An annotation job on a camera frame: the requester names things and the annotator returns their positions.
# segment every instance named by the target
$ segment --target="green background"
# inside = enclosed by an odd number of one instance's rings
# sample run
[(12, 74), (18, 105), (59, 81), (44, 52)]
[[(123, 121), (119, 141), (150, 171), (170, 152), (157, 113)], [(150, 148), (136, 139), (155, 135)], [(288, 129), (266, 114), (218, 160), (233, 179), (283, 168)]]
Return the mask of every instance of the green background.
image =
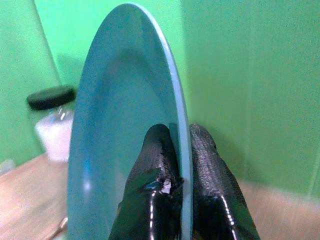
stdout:
[[(0, 161), (21, 163), (39, 152), (26, 131), (26, 94), (59, 78), (76, 86), (95, 32), (121, 3), (35, 0), (35, 8), (28, 0), (0, 2)], [(320, 4), (137, 3), (170, 44), (189, 122), (208, 128), (235, 175), (320, 197)]]

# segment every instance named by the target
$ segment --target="black lid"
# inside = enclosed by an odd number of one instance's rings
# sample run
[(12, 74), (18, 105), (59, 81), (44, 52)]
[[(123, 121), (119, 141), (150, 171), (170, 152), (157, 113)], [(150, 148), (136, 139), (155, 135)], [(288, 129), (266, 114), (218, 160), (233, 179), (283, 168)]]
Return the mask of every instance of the black lid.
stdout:
[(26, 100), (32, 110), (46, 110), (67, 104), (76, 98), (76, 92), (72, 86), (56, 86), (46, 88), (29, 95)]

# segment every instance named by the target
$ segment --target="white powder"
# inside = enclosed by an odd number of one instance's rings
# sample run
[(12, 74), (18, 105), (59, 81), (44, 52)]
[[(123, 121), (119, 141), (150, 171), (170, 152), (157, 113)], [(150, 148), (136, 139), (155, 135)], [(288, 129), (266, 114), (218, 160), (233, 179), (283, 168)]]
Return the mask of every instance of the white powder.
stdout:
[(68, 161), (73, 114), (60, 120), (55, 113), (42, 118), (35, 125), (48, 157), (52, 161)]

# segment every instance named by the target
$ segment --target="blue plate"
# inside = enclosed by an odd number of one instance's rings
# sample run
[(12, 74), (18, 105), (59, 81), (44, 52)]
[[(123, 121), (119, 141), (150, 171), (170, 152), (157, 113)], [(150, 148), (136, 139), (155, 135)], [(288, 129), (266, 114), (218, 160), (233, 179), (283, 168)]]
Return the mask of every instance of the blue plate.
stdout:
[(68, 179), (68, 238), (107, 239), (147, 130), (170, 129), (184, 178), (182, 239), (191, 239), (192, 161), (174, 58), (155, 19), (122, 4), (102, 22), (76, 98)]

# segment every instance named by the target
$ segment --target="wooden table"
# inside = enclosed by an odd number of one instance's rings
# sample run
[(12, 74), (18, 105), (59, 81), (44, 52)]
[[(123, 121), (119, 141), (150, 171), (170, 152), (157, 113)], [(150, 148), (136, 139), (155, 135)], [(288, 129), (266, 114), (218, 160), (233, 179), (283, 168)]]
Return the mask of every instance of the wooden table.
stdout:
[[(0, 176), (0, 240), (43, 240), (67, 214), (67, 163), (41, 155)], [(319, 202), (256, 184), (240, 187), (262, 240), (319, 240)]]

